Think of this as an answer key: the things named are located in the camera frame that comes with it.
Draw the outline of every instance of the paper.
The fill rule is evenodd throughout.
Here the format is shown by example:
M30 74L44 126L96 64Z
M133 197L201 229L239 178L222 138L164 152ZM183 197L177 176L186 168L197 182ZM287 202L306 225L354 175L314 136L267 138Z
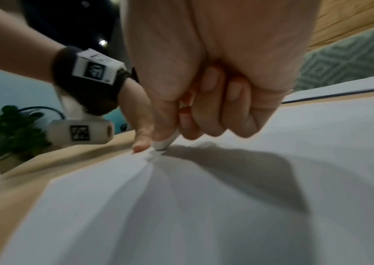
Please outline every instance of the paper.
M374 98L54 181L0 265L374 264Z

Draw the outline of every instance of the white tag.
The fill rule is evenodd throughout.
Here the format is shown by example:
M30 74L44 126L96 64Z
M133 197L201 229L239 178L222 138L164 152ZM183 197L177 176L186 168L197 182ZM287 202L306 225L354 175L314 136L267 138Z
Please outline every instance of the white tag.
M78 52L72 75L113 85L117 71L126 70L123 62L110 58L93 49Z

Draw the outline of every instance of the potted plant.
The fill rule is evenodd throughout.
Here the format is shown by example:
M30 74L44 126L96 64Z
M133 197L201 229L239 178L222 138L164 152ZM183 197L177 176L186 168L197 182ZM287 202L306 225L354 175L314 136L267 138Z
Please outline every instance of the potted plant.
M16 106L4 106L0 113L0 172L23 163L43 152L50 143L46 140L42 129L37 128L36 122L44 114L39 111L19 110ZM13 163L1 166L7 158Z

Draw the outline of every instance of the wristband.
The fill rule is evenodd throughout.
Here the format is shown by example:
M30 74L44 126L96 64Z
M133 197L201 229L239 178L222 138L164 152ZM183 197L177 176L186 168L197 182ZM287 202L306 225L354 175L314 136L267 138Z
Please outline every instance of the wristband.
M96 116L118 107L118 93L131 77L124 63L92 49L82 51L72 46L56 55L52 68L55 84Z

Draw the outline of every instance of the fingernail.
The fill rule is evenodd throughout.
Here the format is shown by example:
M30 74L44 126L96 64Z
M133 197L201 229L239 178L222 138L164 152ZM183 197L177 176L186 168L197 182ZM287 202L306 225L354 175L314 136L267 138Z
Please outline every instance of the fingernail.
M189 129L192 127L191 115L180 114L180 125L183 129Z
M203 80L201 82L200 91L210 92L215 89L218 84L220 73L213 67L207 67L204 71Z
M234 102L239 99L239 96L241 95L241 89L242 85L236 82L231 82L228 85L227 91L226 91L226 100L228 102Z

